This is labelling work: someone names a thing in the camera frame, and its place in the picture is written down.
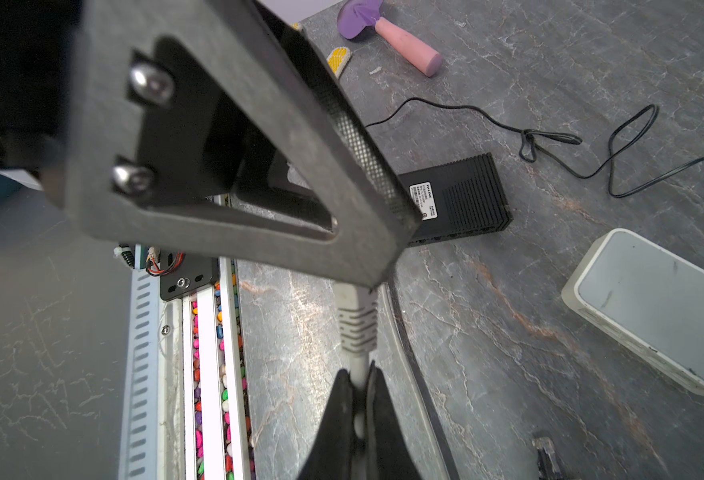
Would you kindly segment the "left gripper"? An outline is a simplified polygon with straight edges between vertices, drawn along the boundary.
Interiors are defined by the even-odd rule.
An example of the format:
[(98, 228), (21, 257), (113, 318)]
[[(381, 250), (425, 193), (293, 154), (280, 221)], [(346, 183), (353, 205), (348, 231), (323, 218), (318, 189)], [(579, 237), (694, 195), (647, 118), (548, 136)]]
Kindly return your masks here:
[(82, 7), (0, 1), (0, 170), (37, 170), (60, 133)]

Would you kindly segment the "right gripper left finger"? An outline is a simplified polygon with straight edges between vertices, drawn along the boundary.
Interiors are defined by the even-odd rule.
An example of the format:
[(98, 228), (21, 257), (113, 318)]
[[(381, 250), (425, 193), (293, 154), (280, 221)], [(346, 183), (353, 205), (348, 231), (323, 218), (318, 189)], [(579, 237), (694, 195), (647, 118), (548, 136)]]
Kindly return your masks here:
[(354, 450), (354, 389), (349, 372), (340, 369), (314, 443), (297, 479), (349, 480)]

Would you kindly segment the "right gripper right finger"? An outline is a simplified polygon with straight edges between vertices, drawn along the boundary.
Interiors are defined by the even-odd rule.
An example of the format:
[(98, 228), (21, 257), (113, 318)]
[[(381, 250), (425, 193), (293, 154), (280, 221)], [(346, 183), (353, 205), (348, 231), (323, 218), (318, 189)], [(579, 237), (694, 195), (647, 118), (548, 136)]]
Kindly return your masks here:
[(383, 371), (371, 364), (365, 396), (367, 479), (421, 479), (401, 431)]

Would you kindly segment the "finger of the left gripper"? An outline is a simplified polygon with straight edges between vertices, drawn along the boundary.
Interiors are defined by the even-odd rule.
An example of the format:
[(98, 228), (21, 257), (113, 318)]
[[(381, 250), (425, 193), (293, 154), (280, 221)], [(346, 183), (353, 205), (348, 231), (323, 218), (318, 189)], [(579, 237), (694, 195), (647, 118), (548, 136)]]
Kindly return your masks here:
[(254, 1), (86, 1), (63, 205), (102, 239), (376, 287), (421, 221), (325, 60)]

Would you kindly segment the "black network switch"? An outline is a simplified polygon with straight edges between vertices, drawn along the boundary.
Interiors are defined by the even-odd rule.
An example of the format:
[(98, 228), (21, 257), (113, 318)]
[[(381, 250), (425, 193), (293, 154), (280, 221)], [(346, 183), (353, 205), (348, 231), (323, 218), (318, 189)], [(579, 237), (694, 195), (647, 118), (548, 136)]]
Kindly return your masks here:
[(411, 247), (500, 232), (513, 220), (489, 153), (401, 174), (422, 213)]

